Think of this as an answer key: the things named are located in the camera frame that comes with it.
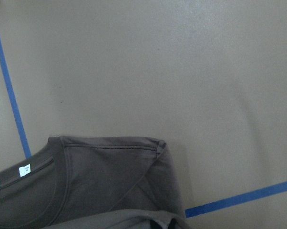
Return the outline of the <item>brown t-shirt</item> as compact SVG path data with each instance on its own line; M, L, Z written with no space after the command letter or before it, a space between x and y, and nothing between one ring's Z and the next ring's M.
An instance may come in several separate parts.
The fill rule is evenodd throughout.
M0 229L41 229L76 219L150 214L148 225L185 225L167 143L149 137L51 137L0 172Z

